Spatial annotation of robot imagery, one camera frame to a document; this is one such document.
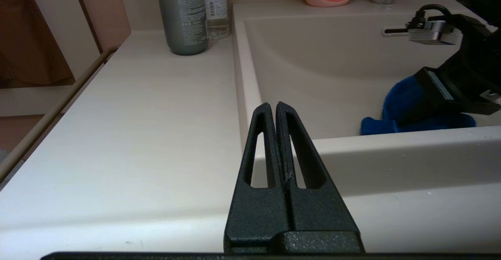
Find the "clear bottle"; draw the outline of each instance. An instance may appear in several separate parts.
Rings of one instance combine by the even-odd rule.
[[[207,11],[207,36],[210,40],[220,40],[229,36],[227,0],[205,0]]]

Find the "white sink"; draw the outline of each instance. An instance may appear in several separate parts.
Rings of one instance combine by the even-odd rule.
[[[381,36],[425,3],[468,13],[452,0],[235,5],[242,143],[254,108],[283,101],[301,117],[367,251],[501,253],[501,230],[492,226],[501,214],[501,112],[474,116],[477,128],[358,136],[364,117],[379,119],[396,82],[457,51]],[[263,159],[258,144],[255,187],[266,187]]]

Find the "countertop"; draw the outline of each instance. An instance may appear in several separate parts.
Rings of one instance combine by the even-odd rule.
[[[222,251],[240,159],[231,38],[133,32],[0,192],[0,258]]]

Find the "blue cloth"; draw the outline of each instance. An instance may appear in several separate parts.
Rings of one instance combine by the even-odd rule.
[[[424,98],[424,92],[414,76],[397,83],[388,93],[383,105],[383,119],[370,117],[362,120],[361,135],[377,135],[390,133],[415,132],[419,130],[440,130],[449,128],[475,127],[473,117],[462,114],[441,114],[424,121],[399,127],[397,119],[406,114],[413,106]]]

